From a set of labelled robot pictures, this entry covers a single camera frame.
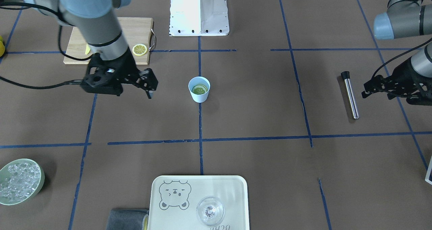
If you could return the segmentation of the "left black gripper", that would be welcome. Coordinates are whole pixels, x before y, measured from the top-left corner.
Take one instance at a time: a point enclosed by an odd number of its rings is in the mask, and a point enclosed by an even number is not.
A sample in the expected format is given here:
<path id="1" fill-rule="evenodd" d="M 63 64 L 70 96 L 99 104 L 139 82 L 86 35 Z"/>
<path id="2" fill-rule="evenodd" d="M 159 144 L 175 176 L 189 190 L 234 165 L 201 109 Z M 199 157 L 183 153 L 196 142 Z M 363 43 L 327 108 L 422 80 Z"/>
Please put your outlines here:
<path id="1" fill-rule="evenodd" d="M 393 73 L 388 77 L 374 76 L 363 84 L 364 90 L 361 92 L 363 99 L 378 92 L 387 93 L 388 99 L 393 97 L 408 97 L 413 92 L 416 83 L 420 83 L 420 75 L 415 72 L 412 58 L 406 59 L 397 66 Z"/>

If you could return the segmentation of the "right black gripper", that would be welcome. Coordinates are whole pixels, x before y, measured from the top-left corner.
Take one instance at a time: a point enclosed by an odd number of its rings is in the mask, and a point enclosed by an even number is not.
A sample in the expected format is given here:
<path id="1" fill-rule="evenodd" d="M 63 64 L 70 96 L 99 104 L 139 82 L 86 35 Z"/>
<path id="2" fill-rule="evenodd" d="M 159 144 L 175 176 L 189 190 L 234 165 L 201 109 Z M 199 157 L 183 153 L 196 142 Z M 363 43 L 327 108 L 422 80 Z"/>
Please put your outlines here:
<path id="1" fill-rule="evenodd" d="M 157 90 L 158 80 L 151 68 L 139 70 L 131 51 L 128 49 L 123 55 L 113 60 L 103 60 L 102 53 L 96 52 L 91 55 L 91 66 L 105 66 L 114 71 L 114 77 L 121 85 L 131 84 L 144 90 L 147 98 L 152 99 L 153 92 Z"/>

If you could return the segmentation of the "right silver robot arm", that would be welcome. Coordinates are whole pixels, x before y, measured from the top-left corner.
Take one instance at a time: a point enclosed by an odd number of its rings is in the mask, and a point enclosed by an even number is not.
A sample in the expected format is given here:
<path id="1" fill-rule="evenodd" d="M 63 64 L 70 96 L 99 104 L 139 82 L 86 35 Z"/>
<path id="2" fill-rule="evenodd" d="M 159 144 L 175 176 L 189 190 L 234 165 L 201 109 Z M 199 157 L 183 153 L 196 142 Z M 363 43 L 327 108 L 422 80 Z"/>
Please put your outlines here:
<path id="1" fill-rule="evenodd" d="M 50 86 L 29 86 L 4 77 L 1 80 L 12 85 L 32 90 L 48 90 L 65 85 L 80 85 L 87 93 L 120 96 L 123 84 L 131 84 L 142 89 L 149 99 L 157 89 L 158 80 L 152 69 L 139 70 L 114 9 L 128 6 L 131 0 L 1 0 L 1 8 L 23 10 L 33 8 L 59 23 L 57 45 L 61 49 L 63 26 L 77 27 L 92 55 L 88 61 L 84 78 Z"/>

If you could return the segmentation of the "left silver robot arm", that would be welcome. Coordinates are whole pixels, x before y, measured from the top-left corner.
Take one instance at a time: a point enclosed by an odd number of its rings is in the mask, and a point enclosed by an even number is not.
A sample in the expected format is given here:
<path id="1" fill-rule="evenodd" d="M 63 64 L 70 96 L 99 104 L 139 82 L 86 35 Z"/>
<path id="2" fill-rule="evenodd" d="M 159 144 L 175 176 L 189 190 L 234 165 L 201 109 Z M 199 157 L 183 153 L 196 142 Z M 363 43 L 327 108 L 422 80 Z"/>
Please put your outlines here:
<path id="1" fill-rule="evenodd" d="M 379 40 L 415 37 L 432 33 L 431 4 L 424 0 L 389 0 L 387 11 L 374 19 L 374 36 Z M 410 51 L 414 55 L 395 67 L 388 77 L 378 74 L 364 83 L 361 96 L 365 99 L 375 93 L 386 93 L 389 100 L 401 97 L 411 105 L 431 105 L 432 52 L 431 40 Z"/>

